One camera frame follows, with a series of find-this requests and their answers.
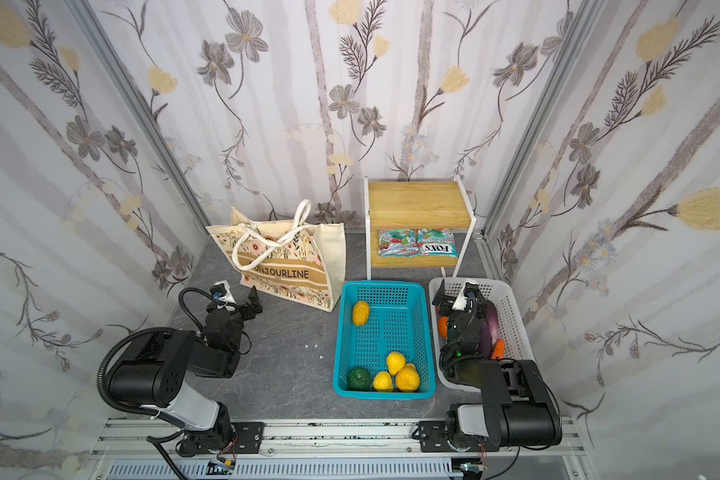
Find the cream floral grocery tote bag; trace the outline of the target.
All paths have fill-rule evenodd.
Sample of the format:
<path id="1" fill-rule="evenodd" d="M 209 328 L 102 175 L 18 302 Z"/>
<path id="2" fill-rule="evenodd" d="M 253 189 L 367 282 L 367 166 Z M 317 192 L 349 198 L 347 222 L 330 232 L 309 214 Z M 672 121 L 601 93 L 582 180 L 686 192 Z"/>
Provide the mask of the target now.
<path id="1" fill-rule="evenodd" d="M 345 282 L 345 227 L 311 224 L 310 211 L 304 199 L 291 220 L 254 221 L 233 208 L 229 225 L 206 231 L 240 273 L 241 285 L 330 312 Z"/>

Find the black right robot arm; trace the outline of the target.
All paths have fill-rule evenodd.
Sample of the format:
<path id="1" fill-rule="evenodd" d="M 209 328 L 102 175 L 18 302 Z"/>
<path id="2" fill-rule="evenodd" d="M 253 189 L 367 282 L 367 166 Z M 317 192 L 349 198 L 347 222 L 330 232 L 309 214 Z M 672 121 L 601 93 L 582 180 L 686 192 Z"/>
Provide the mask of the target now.
<path id="1" fill-rule="evenodd" d="M 534 360 L 510 286 L 443 278 L 429 285 L 436 372 L 442 384 L 477 393 L 442 421 L 421 422 L 426 452 L 549 448 L 562 439 L 557 400 Z"/>

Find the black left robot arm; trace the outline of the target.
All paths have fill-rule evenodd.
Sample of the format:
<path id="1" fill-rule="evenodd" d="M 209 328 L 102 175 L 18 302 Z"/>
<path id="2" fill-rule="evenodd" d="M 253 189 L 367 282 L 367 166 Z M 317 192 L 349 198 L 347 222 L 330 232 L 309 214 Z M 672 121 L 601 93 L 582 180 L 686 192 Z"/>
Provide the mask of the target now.
<path id="1" fill-rule="evenodd" d="M 241 357 L 245 323 L 263 312 L 257 289 L 238 302 L 227 282 L 210 289 L 187 287 L 178 294 L 178 306 L 189 318 L 192 329 L 150 327 L 129 334 L 105 354 L 96 375 L 101 399 L 123 413 L 162 420 L 177 428 L 167 437 L 150 437 L 161 455 L 163 445 L 176 439 L 182 457 L 199 453 L 221 456 L 239 442 L 238 429 L 228 408 L 211 400 L 185 380 L 229 379 Z"/>

